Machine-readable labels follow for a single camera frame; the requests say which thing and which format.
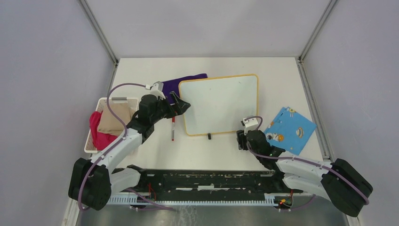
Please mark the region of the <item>yellow framed whiteboard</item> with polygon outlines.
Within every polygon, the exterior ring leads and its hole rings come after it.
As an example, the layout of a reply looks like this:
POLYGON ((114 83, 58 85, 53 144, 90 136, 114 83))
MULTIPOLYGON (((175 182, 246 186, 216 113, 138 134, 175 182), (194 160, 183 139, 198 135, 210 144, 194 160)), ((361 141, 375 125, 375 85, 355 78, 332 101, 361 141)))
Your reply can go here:
POLYGON ((191 104, 183 114, 189 136, 235 132, 241 121, 258 114, 256 74, 182 81, 180 98, 191 104))

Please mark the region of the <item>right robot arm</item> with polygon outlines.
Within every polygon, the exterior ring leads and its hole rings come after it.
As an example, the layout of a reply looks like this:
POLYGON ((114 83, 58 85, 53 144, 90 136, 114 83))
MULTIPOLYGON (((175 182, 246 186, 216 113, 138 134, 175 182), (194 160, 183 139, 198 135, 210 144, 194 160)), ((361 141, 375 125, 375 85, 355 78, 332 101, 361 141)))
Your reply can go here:
POLYGON ((302 190, 330 201, 342 213, 357 217, 369 204, 372 185, 346 160, 334 162, 301 158, 271 145, 260 130, 236 131, 238 148, 249 151, 261 165, 273 170, 272 187, 302 190))

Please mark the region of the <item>red whiteboard marker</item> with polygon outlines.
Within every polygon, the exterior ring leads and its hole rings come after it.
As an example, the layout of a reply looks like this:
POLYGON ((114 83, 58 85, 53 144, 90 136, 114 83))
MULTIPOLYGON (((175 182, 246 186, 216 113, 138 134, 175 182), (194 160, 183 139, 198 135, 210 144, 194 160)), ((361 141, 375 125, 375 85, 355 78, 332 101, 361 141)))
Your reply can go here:
POLYGON ((174 141, 174 140, 175 140, 175 121, 176 121, 176 118, 173 117, 173 118, 172 118, 171 141, 174 141))

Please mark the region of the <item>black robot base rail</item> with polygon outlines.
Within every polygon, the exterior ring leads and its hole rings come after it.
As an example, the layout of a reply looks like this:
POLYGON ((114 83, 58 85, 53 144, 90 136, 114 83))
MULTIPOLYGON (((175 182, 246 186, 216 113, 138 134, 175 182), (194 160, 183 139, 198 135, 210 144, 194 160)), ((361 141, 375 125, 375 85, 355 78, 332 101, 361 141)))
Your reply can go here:
POLYGON ((139 169, 132 189, 151 192, 156 201, 261 201, 268 194, 302 194, 266 171, 139 169))

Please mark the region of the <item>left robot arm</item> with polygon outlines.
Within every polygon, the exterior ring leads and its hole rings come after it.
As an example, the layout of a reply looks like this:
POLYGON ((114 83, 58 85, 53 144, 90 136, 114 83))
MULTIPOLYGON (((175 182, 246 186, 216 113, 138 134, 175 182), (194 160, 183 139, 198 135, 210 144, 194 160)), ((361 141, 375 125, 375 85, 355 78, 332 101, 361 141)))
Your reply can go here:
POLYGON ((129 188, 142 192, 147 188, 148 179, 136 169, 126 167, 118 172, 115 169, 150 137, 155 123, 183 115, 191 107, 175 92, 170 95, 173 104, 153 94, 144 95, 138 110, 115 141, 94 157, 75 162, 68 196, 77 201, 80 210, 101 210, 115 193, 129 188))

